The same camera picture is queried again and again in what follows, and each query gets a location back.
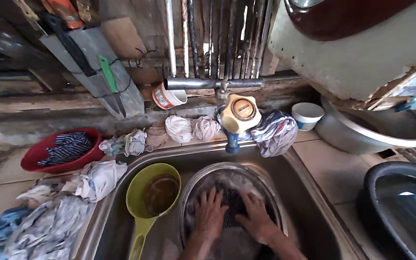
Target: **hand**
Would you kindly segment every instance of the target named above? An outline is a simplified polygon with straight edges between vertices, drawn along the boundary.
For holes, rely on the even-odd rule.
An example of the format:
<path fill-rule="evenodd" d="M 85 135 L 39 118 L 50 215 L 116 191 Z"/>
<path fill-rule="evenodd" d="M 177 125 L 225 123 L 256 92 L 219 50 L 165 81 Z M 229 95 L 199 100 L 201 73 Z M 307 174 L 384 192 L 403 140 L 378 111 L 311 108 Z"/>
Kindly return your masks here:
<path fill-rule="evenodd" d="M 203 192 L 200 197 L 200 204 L 195 204 L 196 227 L 195 234 L 204 241 L 213 242 L 221 237 L 224 213 L 229 206 L 221 206 L 224 191 L 216 193 L 213 186 L 209 192 Z"/>
<path fill-rule="evenodd" d="M 236 215 L 235 219 L 248 230 L 256 241 L 268 246 L 273 236 L 277 232 L 281 232 L 280 229 L 270 220 L 262 199 L 252 193 L 239 193 L 245 204 L 248 217 Z"/>

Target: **stainless steel sink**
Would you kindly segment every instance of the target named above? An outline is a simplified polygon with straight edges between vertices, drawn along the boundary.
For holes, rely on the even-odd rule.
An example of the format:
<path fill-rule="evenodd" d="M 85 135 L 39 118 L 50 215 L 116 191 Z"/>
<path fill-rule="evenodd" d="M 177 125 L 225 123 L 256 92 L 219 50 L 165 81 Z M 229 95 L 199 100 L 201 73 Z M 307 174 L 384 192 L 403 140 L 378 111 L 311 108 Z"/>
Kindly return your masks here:
<path fill-rule="evenodd" d="M 240 153 L 228 154 L 226 142 L 159 149 L 142 156 L 118 157 L 129 170 L 116 189 L 100 201 L 91 218 L 75 259 L 127 260 L 134 230 L 125 195 L 132 178 L 153 163 L 168 163 L 181 174 L 182 189 L 200 169 L 220 162 L 245 165 L 261 174 L 285 212 L 285 233 L 309 260 L 367 259 L 334 215 L 309 171 L 292 148 L 283 156 L 263 158 L 254 142 L 240 142 Z M 175 259 L 182 251 L 178 227 L 179 209 L 159 218 L 146 239 L 142 260 Z"/>

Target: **white plastic tub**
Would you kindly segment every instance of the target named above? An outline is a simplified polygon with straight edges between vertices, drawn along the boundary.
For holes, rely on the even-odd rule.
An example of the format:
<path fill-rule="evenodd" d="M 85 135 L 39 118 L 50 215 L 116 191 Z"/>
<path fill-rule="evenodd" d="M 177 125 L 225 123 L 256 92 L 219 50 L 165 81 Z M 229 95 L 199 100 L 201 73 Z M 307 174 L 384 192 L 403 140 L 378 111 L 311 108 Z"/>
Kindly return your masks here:
<path fill-rule="evenodd" d="M 292 107 L 292 116 L 296 121 L 298 130 L 309 131 L 324 116 L 324 110 L 313 103 L 297 103 Z"/>

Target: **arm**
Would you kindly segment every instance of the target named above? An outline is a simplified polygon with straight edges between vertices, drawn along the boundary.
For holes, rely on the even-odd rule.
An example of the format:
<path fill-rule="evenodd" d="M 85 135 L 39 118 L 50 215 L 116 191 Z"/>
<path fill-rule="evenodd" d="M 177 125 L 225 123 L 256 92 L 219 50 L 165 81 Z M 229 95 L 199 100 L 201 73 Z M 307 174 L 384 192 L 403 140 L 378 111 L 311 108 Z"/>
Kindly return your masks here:
<path fill-rule="evenodd" d="M 208 198 L 206 192 L 201 194 L 200 204 L 195 204 L 195 231 L 178 260 L 202 260 L 208 257 L 214 241 L 221 236 L 224 213 L 228 209 L 228 206 L 221 206 L 223 194 L 222 190 L 216 193 L 215 187 Z"/>
<path fill-rule="evenodd" d="M 288 237 L 270 220 L 263 200 L 253 194 L 240 192 L 245 203 L 248 218 L 243 215 L 235 216 L 256 241 L 269 246 L 280 260 L 306 260 L 306 257 L 293 246 Z"/>

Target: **red plastic basin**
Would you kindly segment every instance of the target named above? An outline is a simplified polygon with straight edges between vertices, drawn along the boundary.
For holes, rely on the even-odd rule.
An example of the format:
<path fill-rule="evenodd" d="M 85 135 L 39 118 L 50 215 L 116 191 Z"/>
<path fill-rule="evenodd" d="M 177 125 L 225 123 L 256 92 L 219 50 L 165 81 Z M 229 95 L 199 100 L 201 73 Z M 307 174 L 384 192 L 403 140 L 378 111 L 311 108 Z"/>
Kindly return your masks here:
<path fill-rule="evenodd" d="M 54 148 L 56 144 L 54 144 L 55 138 L 61 134 L 67 134 L 72 132 L 85 132 L 91 142 L 94 144 L 92 149 L 81 158 L 73 161 L 67 162 L 59 165 L 47 166 L 44 167 L 42 165 L 38 165 L 37 162 L 42 161 L 48 158 L 49 153 L 46 148 Z M 46 137 L 45 139 L 41 140 L 39 143 L 33 145 L 30 150 L 25 154 L 25 156 L 20 161 L 20 166 L 22 169 L 29 171 L 29 172 L 44 172 L 49 174 L 62 174 L 66 172 L 71 172 L 79 169 L 83 169 L 83 167 L 91 162 L 100 161 L 102 157 L 105 155 L 100 149 L 99 144 L 104 140 L 102 134 L 95 128 L 80 128 L 70 131 L 60 132 L 51 136 Z"/>

